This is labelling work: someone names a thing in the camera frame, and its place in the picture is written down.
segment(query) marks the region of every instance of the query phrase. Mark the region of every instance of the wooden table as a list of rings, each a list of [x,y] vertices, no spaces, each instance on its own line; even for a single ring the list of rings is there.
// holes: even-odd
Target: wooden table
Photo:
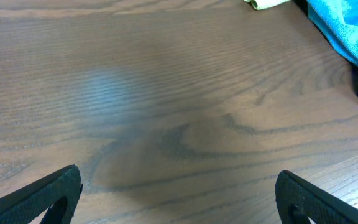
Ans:
[[[76,164],[72,223],[279,223],[291,170],[358,208],[355,86],[292,2],[0,0],[0,197]]]

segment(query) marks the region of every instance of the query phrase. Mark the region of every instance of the folded cloth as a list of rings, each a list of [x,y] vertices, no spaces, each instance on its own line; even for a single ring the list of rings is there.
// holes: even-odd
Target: folded cloth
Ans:
[[[358,66],[358,0],[307,0],[308,16],[332,47]]]
[[[244,0],[250,2],[251,6],[256,10],[267,9],[290,0]]]

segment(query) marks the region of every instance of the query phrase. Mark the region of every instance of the black object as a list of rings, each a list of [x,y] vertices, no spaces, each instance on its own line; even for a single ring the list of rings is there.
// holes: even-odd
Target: black object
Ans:
[[[68,224],[81,191],[78,167],[66,166],[0,198],[0,223],[27,224],[48,209],[41,224]]]
[[[358,224],[358,209],[289,171],[278,175],[275,193],[283,224],[310,224],[308,217],[317,224]]]

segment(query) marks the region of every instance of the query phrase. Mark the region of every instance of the blue towel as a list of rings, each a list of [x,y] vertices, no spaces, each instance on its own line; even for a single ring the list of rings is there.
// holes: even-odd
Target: blue towel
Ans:
[[[332,47],[358,66],[358,0],[307,0],[308,15]]]

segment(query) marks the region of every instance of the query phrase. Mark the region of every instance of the green cloth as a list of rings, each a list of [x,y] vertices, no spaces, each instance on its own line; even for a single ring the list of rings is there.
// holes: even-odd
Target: green cloth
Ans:
[[[268,9],[290,0],[244,0],[250,2],[251,6],[256,10]]]

